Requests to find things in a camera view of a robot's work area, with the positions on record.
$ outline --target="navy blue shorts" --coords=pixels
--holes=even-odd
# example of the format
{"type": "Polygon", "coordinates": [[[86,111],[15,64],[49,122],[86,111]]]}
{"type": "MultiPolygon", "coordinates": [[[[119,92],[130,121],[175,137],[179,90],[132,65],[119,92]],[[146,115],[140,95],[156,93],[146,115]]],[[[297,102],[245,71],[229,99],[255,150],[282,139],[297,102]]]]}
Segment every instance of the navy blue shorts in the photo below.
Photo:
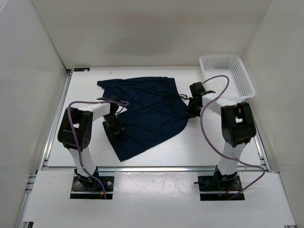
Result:
{"type": "Polygon", "coordinates": [[[130,105],[117,115],[126,140],[108,139],[120,161],[130,159],[179,134],[187,125],[187,106],[179,97],[174,78],[139,77],[98,81],[104,98],[117,97],[130,105]]]}

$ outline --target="black mounting plate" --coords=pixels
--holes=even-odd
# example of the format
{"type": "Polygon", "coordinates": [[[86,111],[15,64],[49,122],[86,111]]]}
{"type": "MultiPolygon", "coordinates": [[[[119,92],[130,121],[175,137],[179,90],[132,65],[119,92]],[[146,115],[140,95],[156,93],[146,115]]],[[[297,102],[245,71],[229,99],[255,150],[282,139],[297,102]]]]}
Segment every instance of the black mounting plate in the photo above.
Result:
{"type": "MultiPolygon", "coordinates": [[[[229,200],[235,193],[228,193],[227,195],[224,196],[219,196],[218,194],[200,194],[200,201],[226,201],[229,200]]],[[[245,200],[244,194],[241,193],[237,195],[235,198],[230,199],[230,201],[235,201],[235,200],[245,200]]]]}
{"type": "Polygon", "coordinates": [[[74,68],[74,72],[80,72],[80,71],[90,71],[90,68],[89,67],[74,68]]]}
{"type": "MultiPolygon", "coordinates": [[[[214,182],[213,176],[199,176],[198,179],[199,179],[199,191],[219,191],[217,185],[212,184],[214,182]]],[[[240,191],[240,190],[242,190],[242,183],[239,176],[237,176],[231,185],[230,191],[240,191]]]]}
{"type": "MultiPolygon", "coordinates": [[[[114,177],[113,176],[99,176],[99,180],[104,183],[104,189],[107,192],[106,199],[111,200],[113,198],[113,194],[109,194],[108,192],[113,192],[114,188],[114,177]]],[[[91,200],[104,200],[105,196],[100,194],[100,186],[95,188],[94,190],[88,189],[84,186],[78,179],[77,176],[74,176],[70,199],[91,199],[91,200]]]]}

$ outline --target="robotic arm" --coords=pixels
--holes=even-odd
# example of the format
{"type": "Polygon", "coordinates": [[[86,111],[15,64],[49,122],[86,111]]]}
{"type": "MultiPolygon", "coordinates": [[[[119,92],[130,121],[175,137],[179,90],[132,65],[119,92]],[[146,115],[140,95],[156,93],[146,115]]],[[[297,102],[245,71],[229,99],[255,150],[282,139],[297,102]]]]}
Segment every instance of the robotic arm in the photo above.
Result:
{"type": "Polygon", "coordinates": [[[75,174],[77,175],[79,181],[88,188],[94,188],[98,185],[97,181],[92,179],[90,175],[97,178],[99,176],[98,168],[93,163],[90,150],[88,148],[91,141],[92,123],[103,116],[106,123],[105,130],[108,132],[111,139],[115,141],[124,139],[124,127],[115,115],[117,109],[118,104],[113,103],[89,104],[80,108],[71,107],[71,117],[81,149],[81,158],[79,157],[75,139],[71,131],[71,126],[67,115],[68,109],[65,110],[58,132],[58,140],[59,142],[63,143],[63,146],[71,153],[76,164],[76,169],[74,170],[75,174]]]}
{"type": "MultiPolygon", "coordinates": [[[[190,86],[192,98],[188,104],[187,113],[190,118],[200,116],[202,107],[218,95],[214,91],[206,91],[201,82],[190,86]]],[[[221,157],[214,172],[214,183],[218,189],[225,189],[237,177],[238,160],[243,149],[256,135],[256,128],[247,102],[235,103],[225,98],[219,98],[208,108],[221,116],[222,135],[225,140],[223,155],[235,160],[221,157]]]]}

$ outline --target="white mesh basket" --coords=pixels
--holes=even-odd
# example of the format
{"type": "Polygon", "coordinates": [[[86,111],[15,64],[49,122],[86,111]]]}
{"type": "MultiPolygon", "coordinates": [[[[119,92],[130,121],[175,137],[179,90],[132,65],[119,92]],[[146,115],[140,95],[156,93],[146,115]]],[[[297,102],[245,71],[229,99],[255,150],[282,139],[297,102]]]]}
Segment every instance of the white mesh basket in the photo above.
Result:
{"type": "MultiPolygon", "coordinates": [[[[222,97],[241,102],[256,95],[242,60],[236,55],[210,55],[199,58],[204,79],[213,76],[226,75],[230,79],[229,87],[222,97]]],[[[206,90],[213,90],[219,94],[227,84],[227,79],[219,77],[204,84],[206,90]]]]}

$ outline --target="white table surface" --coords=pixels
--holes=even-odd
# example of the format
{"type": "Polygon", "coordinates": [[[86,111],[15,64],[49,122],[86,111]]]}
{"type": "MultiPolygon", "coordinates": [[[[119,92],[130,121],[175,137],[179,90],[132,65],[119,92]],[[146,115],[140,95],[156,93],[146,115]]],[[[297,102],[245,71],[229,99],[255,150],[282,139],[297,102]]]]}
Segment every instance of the white table surface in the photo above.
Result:
{"type": "MultiPolygon", "coordinates": [[[[70,199],[72,171],[40,171],[24,221],[33,228],[283,228],[295,225],[279,174],[242,201],[200,201],[195,172],[115,173],[112,200],[70,199]]],[[[243,186],[260,172],[240,173],[243,186]]]]}
{"type": "MultiPolygon", "coordinates": [[[[128,79],[142,76],[166,76],[175,78],[180,94],[191,95],[189,86],[203,81],[199,66],[164,66],[164,67],[101,67],[91,68],[88,72],[74,72],[66,95],[64,108],[58,123],[58,128],[64,110],[75,100],[94,101],[102,97],[103,89],[97,86],[97,81],[121,78],[128,79]]],[[[120,162],[109,143],[104,128],[103,118],[93,123],[92,139],[89,145],[92,159],[97,166],[215,166],[220,157],[207,144],[200,129],[199,118],[189,119],[186,128],[175,137],[139,154],[129,160],[120,162]]],[[[210,110],[204,115],[206,131],[221,151],[224,139],[221,134],[221,118],[210,110]]],[[[241,160],[260,165],[258,150],[254,140],[244,149],[241,160]]],[[[57,140],[57,133],[52,143],[48,167],[74,167],[70,153],[57,140]]]]}

